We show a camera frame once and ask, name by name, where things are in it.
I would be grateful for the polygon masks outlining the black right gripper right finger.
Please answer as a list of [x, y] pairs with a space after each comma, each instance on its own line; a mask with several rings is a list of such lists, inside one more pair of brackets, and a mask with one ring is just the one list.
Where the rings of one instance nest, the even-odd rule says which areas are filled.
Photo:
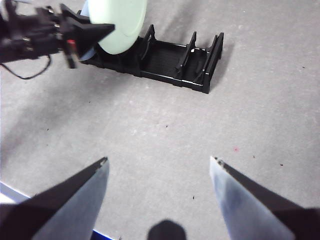
[[209, 174], [232, 240], [318, 240], [320, 209], [305, 208], [209, 158]]

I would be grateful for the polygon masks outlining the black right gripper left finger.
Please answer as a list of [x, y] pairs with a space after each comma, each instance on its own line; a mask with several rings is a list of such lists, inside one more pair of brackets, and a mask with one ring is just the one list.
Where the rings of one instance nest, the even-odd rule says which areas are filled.
[[1, 182], [2, 240], [108, 240], [95, 230], [110, 165], [103, 157], [61, 183], [27, 196]]

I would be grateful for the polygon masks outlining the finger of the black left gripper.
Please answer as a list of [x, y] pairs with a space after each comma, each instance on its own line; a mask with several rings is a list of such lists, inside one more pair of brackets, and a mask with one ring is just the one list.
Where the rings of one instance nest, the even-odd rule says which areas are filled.
[[72, 18], [81, 24], [89, 24], [89, 17], [85, 15], [81, 15], [82, 10], [78, 10], [78, 12], [74, 12], [64, 3], [61, 4], [61, 14], [64, 18]]
[[114, 24], [74, 24], [73, 39], [76, 52], [82, 58], [99, 41], [115, 30]]

